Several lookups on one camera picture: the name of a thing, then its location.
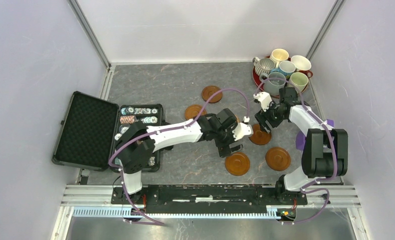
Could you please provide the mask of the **black foam-lined case lid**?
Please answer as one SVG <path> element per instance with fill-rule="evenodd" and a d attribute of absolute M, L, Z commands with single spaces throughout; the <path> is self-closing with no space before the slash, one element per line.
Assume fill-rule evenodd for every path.
<path fill-rule="evenodd" d="M 73 92 L 55 143 L 55 165 L 105 171 L 114 150 L 120 117 L 118 104 Z"/>

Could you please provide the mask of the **blue patterned mug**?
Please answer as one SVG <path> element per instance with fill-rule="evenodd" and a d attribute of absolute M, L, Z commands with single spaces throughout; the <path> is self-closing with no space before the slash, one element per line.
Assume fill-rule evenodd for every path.
<path fill-rule="evenodd" d="M 273 68 L 270 73 L 281 73 L 289 80 L 290 76 L 296 71 L 296 66 L 293 62 L 289 60 L 281 61 L 278 65 Z"/>

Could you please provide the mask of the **white red mug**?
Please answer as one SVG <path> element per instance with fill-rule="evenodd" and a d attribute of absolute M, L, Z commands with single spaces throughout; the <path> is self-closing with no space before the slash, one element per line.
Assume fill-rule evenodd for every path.
<path fill-rule="evenodd" d="M 295 65 L 295 70 L 305 74 L 308 78 L 313 77 L 313 72 L 311 71 L 312 63 L 305 56 L 294 55 L 290 58 L 290 61 Z"/>

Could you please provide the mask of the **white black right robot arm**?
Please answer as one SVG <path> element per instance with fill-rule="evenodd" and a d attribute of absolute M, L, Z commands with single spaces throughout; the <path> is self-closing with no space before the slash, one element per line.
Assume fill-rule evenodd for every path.
<path fill-rule="evenodd" d="M 301 166 L 284 175 L 280 180 L 283 185 L 274 190 L 275 200 L 287 204 L 294 198 L 294 192 L 347 173 L 348 133 L 319 118 L 293 87 L 284 87 L 279 93 L 278 103 L 265 91 L 255 93 L 254 101 L 261 109 L 254 116 L 265 132 L 288 121 L 305 136 Z"/>

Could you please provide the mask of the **grey ribbed mug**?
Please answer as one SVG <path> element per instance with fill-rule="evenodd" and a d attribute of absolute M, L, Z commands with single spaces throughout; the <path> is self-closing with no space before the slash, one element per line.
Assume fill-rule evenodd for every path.
<path fill-rule="evenodd" d="M 260 76 L 261 74 L 269 74 L 275 67 L 276 63 L 269 57 L 254 57 L 252 59 L 255 73 Z"/>

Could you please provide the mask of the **aluminium frame rail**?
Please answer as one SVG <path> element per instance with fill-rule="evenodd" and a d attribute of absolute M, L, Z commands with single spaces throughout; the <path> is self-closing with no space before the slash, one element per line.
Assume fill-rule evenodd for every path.
<path fill-rule="evenodd" d="M 276 194 L 272 185 L 146 185 L 131 205 L 122 188 L 110 185 L 68 185 L 61 205 L 80 217 L 139 219 L 281 219 L 300 209 L 318 211 L 360 208 L 351 185 L 311 186 L 307 192 Z"/>

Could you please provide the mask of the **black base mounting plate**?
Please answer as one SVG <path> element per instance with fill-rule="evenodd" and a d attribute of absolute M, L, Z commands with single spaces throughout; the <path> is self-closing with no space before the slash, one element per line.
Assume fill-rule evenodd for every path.
<path fill-rule="evenodd" d="M 262 214 L 267 206 L 305 206 L 306 196 L 264 184 L 150 184 L 130 195 L 147 214 Z"/>

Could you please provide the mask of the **brown wooden coaster back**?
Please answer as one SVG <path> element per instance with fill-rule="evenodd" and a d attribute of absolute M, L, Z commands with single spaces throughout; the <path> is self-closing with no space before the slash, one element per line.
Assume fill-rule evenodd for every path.
<path fill-rule="evenodd" d="M 207 101 L 211 96 L 213 96 L 219 90 L 220 90 L 220 88 L 218 86 L 208 85 L 202 90 L 201 97 L 204 101 Z M 213 96 L 211 98 L 211 100 L 209 101 L 209 103 L 211 103 L 211 104 L 217 103 L 222 99 L 222 97 L 223 97 L 223 93 L 220 92 L 220 93 L 216 94 L 215 96 Z"/>

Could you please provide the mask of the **red round tray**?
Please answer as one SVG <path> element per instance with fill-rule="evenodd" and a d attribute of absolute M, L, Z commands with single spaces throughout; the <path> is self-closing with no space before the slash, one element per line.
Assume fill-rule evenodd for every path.
<path fill-rule="evenodd" d="M 264 90 L 264 84 L 262 84 L 261 85 L 261 80 L 260 80 L 260 76 L 258 76 L 256 73 L 255 73 L 255 71 L 254 71 L 254 68 L 253 68 L 253 71 L 252 71 L 252 74 L 253 74 L 253 81 L 254 81 L 254 83 L 256 84 L 256 86 L 258 87 L 258 89 L 259 89 L 259 91 L 264 91 L 265 92 L 265 90 Z M 275 98 L 275 99 L 278 99 L 279 98 L 279 96 L 280 95 L 278 95 L 278 96 L 273 96 L 273 95 L 271 95 L 271 97 L 273 97 L 273 98 Z"/>

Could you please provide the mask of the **cream mug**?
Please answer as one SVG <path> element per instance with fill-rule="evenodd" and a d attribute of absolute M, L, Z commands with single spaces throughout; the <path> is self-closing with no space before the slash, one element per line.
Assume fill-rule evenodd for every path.
<path fill-rule="evenodd" d="M 269 58 L 275 63 L 275 68 L 278 68 L 280 63 L 289 59 L 289 53 L 283 48 L 274 49 Z"/>

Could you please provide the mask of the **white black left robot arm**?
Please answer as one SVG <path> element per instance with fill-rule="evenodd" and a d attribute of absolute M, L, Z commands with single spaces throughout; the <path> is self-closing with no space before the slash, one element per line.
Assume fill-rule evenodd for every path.
<path fill-rule="evenodd" d="M 238 122 L 235 114 L 225 108 L 217 114 L 199 115 L 184 122 L 151 126 L 133 123 L 115 141 L 115 152 L 108 164 L 120 172 L 123 197 L 131 204 L 143 197 L 142 170 L 153 153 L 183 143 L 213 141 L 219 156 L 226 158 L 242 149 L 233 146 L 253 134 L 249 117 Z"/>

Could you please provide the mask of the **black poker chip case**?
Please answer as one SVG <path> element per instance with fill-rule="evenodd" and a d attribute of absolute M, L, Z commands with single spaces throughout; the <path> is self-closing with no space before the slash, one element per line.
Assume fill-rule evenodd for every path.
<path fill-rule="evenodd" d="M 125 104 L 120 107 L 115 132 L 113 135 L 112 150 L 109 158 L 116 151 L 116 143 L 120 137 L 135 122 L 142 122 L 146 126 L 165 126 L 169 123 L 165 120 L 164 108 L 161 104 Z M 154 173 L 161 167 L 163 150 L 170 151 L 174 146 L 168 146 L 160 149 L 150 156 L 143 172 Z"/>

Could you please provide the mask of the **light green mug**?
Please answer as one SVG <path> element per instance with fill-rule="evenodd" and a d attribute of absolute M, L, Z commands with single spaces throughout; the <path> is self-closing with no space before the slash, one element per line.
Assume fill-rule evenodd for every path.
<path fill-rule="evenodd" d="M 309 78 L 302 72 L 294 72 L 289 77 L 288 87 L 297 89 L 300 93 L 303 92 L 309 83 Z"/>

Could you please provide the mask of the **brown wooden coaster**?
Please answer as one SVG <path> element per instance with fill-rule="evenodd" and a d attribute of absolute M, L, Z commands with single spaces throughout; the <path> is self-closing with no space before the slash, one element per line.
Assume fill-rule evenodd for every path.
<path fill-rule="evenodd" d="M 272 139 L 272 134 L 263 131 L 259 124 L 252 125 L 253 134 L 249 137 L 249 140 L 255 145 L 266 145 Z"/>
<path fill-rule="evenodd" d="M 250 160 L 243 152 L 235 152 L 224 162 L 226 170 L 234 176 L 242 176 L 250 169 Z"/>
<path fill-rule="evenodd" d="M 207 101 L 211 96 L 213 96 L 219 90 L 220 90 L 220 88 L 218 86 L 208 85 L 202 90 L 201 97 L 204 101 Z M 211 98 L 211 100 L 209 101 L 209 103 L 211 103 L 211 104 L 217 103 L 222 99 L 222 97 L 223 97 L 223 93 L 220 92 L 220 93 L 216 94 L 215 96 L 213 96 Z"/>
<path fill-rule="evenodd" d="M 267 151 L 265 161 L 272 170 L 281 172 L 291 165 L 291 156 L 284 148 L 272 147 Z"/>
<path fill-rule="evenodd" d="M 186 108 L 184 112 L 184 117 L 186 120 L 194 119 L 199 112 L 202 110 L 203 106 L 199 104 L 193 104 Z"/>

